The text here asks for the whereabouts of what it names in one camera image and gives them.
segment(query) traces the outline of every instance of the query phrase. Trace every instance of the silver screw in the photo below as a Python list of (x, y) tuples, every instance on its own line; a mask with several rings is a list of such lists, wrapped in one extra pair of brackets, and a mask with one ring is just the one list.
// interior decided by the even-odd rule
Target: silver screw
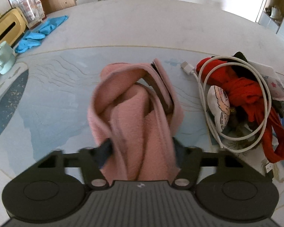
[(104, 179), (94, 179), (91, 184), (95, 187), (103, 187), (106, 184)]
[(189, 185), (189, 181), (185, 178), (179, 178), (175, 180), (175, 185), (185, 187)]

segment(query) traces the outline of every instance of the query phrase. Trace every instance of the light green mug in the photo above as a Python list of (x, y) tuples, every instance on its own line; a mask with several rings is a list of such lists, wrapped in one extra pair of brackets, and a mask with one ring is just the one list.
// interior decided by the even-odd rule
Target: light green mug
[(7, 73), (14, 65), (16, 59), (13, 54), (13, 49), (6, 41), (0, 43), (0, 73)]

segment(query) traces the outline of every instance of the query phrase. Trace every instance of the white cable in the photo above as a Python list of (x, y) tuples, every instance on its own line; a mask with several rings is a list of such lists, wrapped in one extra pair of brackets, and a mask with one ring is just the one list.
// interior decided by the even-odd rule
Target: white cable
[[(204, 80), (204, 83), (203, 83), (203, 86), (202, 86), (202, 83), (201, 83), (201, 76), (202, 76), (202, 72), (205, 68), (205, 66), (212, 62), (213, 60), (218, 60), (218, 59), (230, 59), (230, 60), (234, 60), (234, 61), (237, 61), (237, 62), (229, 62), (229, 63), (223, 63), (223, 64), (220, 64), (216, 67), (214, 67), (209, 73), (208, 75), (206, 76), (205, 80)], [(208, 115), (208, 112), (207, 112), (207, 109), (208, 109), (208, 105), (207, 105), (207, 100), (205, 98), (205, 88), (206, 88), (206, 83), (208, 81), (208, 78), (210, 77), (210, 75), (217, 69), (219, 69), (220, 67), (223, 67), (223, 66), (229, 66), (229, 65), (236, 65), (236, 66), (242, 66), (246, 69), (248, 69), (249, 71), (251, 71), (254, 76), (256, 77), (256, 79), (258, 80), (259, 82), (259, 85), (261, 87), (261, 91), (262, 91), (262, 94), (263, 94), (263, 99), (264, 99), (264, 120), (262, 121), (262, 123), (259, 125), (259, 127), (253, 131), (252, 133), (250, 133), (249, 135), (246, 135), (246, 136), (243, 136), (243, 137), (230, 137), (230, 136), (227, 136), (227, 135), (224, 135), (223, 133), (221, 132), (218, 132), (217, 131), (217, 128), (215, 126), (215, 124), (213, 123), (213, 121), (211, 120), (211, 118), (209, 117)], [(196, 78), (197, 80), (197, 83), (198, 83), (198, 87), (199, 87), (199, 95), (200, 95), (200, 100), (201, 100), (201, 104), (202, 104), (202, 107), (204, 109), (204, 113), (205, 113), (205, 118), (206, 118), (206, 122), (208, 124), (208, 127), (209, 127), (209, 130), (211, 131), (211, 134), (213, 135), (213, 137), (217, 140), (218, 144), (220, 145), (221, 148), (226, 148), (228, 149), (229, 151), (233, 152), (233, 153), (242, 153), (242, 152), (245, 152), (245, 151), (248, 151), (249, 149), (253, 148), (255, 145), (258, 144), (258, 142), (261, 140), (263, 134), (264, 134), (264, 131), (265, 131), (265, 128), (266, 128), (266, 123), (267, 123), (267, 118), (268, 118), (268, 115), (270, 113), (270, 109), (271, 109), (271, 95), (270, 95), (270, 91), (268, 89), (268, 86), (264, 80), (264, 78), (261, 76), (261, 74), (252, 66), (250, 65), (249, 63), (239, 59), (239, 58), (236, 58), (236, 57), (229, 57), (229, 56), (218, 56), (218, 57), (213, 57), (211, 59), (209, 59), (208, 61), (206, 61), (203, 66), (201, 67), (200, 69), (200, 72), (199, 72), (199, 75), (196, 74), (195, 72), (195, 68), (188, 64), (187, 62), (183, 62), (181, 64), (181, 67), (183, 68), (183, 70), (187, 73), (187, 74), (192, 74), (194, 75), (194, 77)], [(268, 97), (268, 106), (267, 106), (267, 99), (265, 98), (266, 97), (266, 93), (265, 93), (265, 89), (266, 89), (266, 92), (267, 92), (267, 97)], [(250, 137), (252, 137), (253, 135), (255, 135), (257, 132), (260, 132), (260, 135), (258, 137), (258, 139), (250, 146), (248, 146), (247, 148), (243, 148), (243, 149), (231, 149), (229, 147), (227, 147), (226, 145), (224, 145), (222, 142), (221, 142), (221, 139), (220, 139), (220, 136), (228, 139), (228, 140), (231, 140), (231, 141), (241, 141), (241, 140), (245, 140), (245, 139), (248, 139)]]

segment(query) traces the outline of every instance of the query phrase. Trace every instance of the ribbed gray panel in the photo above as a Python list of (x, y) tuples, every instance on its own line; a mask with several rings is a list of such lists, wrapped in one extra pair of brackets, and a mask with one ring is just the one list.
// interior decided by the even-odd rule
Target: ribbed gray panel
[(93, 192), (73, 215), (53, 223), (31, 224), (16, 219), (4, 227), (278, 227), (272, 220), (231, 223), (203, 210), (189, 191), (168, 182), (117, 181), (105, 191)]

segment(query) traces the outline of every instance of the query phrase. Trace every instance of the white logo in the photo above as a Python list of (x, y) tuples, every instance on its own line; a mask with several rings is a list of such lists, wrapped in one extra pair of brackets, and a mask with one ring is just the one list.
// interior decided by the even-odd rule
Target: white logo
[(140, 189), (141, 189), (141, 188), (144, 188), (144, 187), (145, 187), (145, 184), (144, 184), (144, 183), (139, 183), (139, 184), (137, 185), (137, 187), (139, 187)]

